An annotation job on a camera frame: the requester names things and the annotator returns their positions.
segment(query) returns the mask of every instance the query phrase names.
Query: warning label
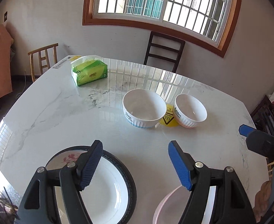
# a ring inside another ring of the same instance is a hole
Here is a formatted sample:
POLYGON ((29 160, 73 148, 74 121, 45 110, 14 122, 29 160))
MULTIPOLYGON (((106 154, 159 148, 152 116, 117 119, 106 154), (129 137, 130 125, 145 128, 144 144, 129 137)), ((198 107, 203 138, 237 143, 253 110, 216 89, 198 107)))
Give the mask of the warning label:
POLYGON ((160 123, 165 126, 169 127, 174 127, 178 126, 177 121, 173 117, 173 112, 172 112, 172 105, 167 104, 167 111, 166 114, 163 116, 163 118, 160 120, 160 123))

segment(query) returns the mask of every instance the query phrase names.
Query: pink bowl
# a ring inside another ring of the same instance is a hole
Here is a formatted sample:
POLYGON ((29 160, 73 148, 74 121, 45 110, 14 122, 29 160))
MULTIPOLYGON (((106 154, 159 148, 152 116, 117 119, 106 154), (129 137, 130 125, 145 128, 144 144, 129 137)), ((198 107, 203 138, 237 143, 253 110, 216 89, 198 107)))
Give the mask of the pink bowl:
MULTIPOLYGON (((214 205, 216 187, 211 186, 202 224, 209 224, 214 205)), ((191 192, 179 186, 159 203, 152 224, 177 224, 185 210, 191 192)))

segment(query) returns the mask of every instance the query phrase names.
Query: marble table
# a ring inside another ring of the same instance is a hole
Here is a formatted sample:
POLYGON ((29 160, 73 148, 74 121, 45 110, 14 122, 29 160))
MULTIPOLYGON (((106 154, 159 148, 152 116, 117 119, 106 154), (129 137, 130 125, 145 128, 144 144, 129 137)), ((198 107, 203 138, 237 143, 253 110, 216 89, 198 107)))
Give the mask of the marble table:
POLYGON ((134 178, 137 204, 129 223, 151 223, 159 202, 180 185, 167 152, 176 140, 195 161, 217 169, 232 166, 254 205, 268 173, 266 159, 249 151, 238 133, 242 124, 254 127, 241 101, 172 72, 106 58, 108 78, 77 87, 71 60, 73 55, 44 73, 0 123, 0 170, 20 195, 54 154, 98 139, 134 178), (160 123, 136 128, 122 111, 123 96, 135 88, 155 91, 169 104, 178 94, 193 95, 206 107, 207 119, 195 129, 160 123))

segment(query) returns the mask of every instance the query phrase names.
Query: wooden window frame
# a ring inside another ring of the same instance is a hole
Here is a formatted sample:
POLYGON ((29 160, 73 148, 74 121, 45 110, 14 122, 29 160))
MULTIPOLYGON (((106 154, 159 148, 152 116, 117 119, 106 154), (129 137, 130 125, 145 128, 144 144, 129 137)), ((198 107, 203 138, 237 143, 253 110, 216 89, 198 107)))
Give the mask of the wooden window frame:
POLYGON ((133 28, 146 29, 150 31, 155 31, 170 36, 177 37, 179 39, 191 42, 202 48, 205 48, 216 55, 224 58, 228 46, 230 44, 231 38, 233 36, 235 26, 238 20, 238 15, 240 13, 240 7, 242 0, 232 0, 230 5, 229 15, 227 17, 226 25, 220 39, 219 45, 217 47, 199 39, 192 35, 186 34, 184 32, 164 27, 157 24, 150 24, 142 21, 133 21, 125 19, 110 19, 110 18, 93 18, 93 7, 95 0, 84 0, 83 5, 83 16, 82 25, 116 25, 116 26, 126 26, 133 28))

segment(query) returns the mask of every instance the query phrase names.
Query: silver screw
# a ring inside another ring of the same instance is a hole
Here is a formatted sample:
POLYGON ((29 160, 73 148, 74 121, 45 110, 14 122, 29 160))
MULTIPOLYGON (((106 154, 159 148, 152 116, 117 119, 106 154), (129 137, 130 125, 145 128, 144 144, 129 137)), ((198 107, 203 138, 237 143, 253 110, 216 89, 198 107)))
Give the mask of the silver screw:
POLYGON ((203 167, 203 163, 198 161, 195 163, 195 166, 201 168, 201 167, 203 167))
POLYGON ((226 171, 229 173, 232 173, 234 170, 233 170, 233 167, 226 167, 226 171))
POLYGON ((44 172, 44 171, 45 171, 45 168, 44 168, 44 167, 39 167, 38 170, 37 170, 38 173, 42 173, 42 172, 44 172))
POLYGON ((75 166, 76 166, 76 164, 73 161, 71 161, 67 164, 67 167, 75 167, 75 166))

